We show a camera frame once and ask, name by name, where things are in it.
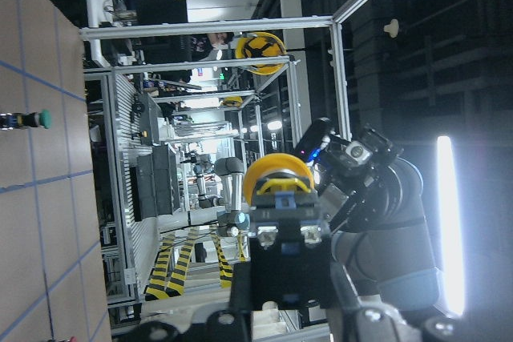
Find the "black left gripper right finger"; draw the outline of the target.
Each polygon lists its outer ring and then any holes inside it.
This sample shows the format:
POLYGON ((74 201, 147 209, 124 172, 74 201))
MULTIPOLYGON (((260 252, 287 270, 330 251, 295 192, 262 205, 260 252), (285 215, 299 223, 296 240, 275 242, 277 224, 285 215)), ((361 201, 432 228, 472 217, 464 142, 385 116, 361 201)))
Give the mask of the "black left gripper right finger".
POLYGON ((341 264, 330 264, 333 286, 328 324, 334 341, 363 341, 362 310, 354 285, 341 264))

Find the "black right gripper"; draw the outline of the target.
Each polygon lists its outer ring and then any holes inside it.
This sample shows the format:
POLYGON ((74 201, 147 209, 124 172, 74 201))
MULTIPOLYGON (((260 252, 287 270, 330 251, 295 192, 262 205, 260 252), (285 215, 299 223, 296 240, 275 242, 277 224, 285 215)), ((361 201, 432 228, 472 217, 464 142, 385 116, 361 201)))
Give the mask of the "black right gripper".
POLYGON ((323 168, 318 193, 332 232, 385 231, 425 221, 422 176, 400 146, 370 125, 349 143, 330 139, 315 163, 323 168))

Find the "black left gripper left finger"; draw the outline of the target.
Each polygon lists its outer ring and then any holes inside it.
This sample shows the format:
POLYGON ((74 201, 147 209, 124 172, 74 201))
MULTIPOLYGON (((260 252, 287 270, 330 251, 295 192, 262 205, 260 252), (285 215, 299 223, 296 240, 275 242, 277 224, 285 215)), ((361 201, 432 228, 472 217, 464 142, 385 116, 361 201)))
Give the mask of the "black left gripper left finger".
POLYGON ((235 341, 252 341, 252 264, 241 262, 233 266, 228 312, 235 320, 231 328, 235 341))

